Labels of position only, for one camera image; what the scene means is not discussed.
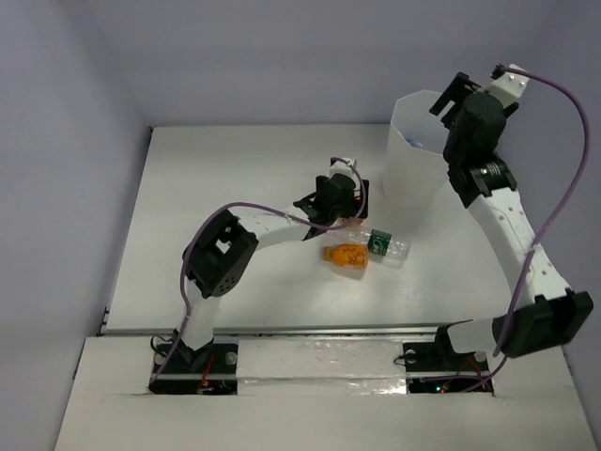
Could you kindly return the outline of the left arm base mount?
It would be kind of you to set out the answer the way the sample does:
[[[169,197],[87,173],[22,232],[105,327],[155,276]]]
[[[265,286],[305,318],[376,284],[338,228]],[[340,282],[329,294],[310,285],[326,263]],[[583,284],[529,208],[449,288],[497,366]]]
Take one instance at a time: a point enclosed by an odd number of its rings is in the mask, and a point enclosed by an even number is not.
[[[169,338],[153,335],[153,367],[148,390],[155,395],[233,396],[238,393],[237,341],[211,341],[199,351],[177,344],[163,370],[176,333]]]

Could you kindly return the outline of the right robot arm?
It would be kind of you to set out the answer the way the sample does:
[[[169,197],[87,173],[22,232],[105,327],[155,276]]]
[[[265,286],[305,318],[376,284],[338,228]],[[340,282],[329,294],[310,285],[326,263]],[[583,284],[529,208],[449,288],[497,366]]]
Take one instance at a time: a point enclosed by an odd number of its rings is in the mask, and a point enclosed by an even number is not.
[[[459,72],[429,112],[448,131],[449,181],[485,233],[513,294],[502,316],[438,328],[432,356],[444,368],[474,351],[517,358],[566,345],[593,311],[590,294],[575,292],[551,263],[541,244],[550,223],[532,228],[516,179],[496,151],[532,75],[498,66],[491,78],[480,86]]]

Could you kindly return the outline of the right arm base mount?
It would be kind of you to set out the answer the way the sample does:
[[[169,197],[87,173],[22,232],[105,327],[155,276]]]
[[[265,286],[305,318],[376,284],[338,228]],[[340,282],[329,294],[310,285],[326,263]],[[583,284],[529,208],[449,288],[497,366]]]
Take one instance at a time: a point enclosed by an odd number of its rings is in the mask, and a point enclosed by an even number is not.
[[[449,328],[449,325],[438,327],[433,341],[403,344],[402,353],[393,362],[405,368],[408,392],[444,395],[469,391],[493,395],[493,382],[486,380],[489,373],[486,356],[478,361],[475,351],[456,352]]]

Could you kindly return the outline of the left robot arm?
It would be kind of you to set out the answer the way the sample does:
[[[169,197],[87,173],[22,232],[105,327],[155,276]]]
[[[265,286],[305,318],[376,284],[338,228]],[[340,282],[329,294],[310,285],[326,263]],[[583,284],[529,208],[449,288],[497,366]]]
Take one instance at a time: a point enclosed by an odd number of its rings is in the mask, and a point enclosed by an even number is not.
[[[341,229],[341,219],[366,218],[369,191],[369,180],[335,173],[316,177],[313,193],[282,210],[234,202],[213,212],[182,255],[179,288],[185,314],[170,354],[186,370],[202,368],[214,340],[220,300],[239,283],[253,255]]]

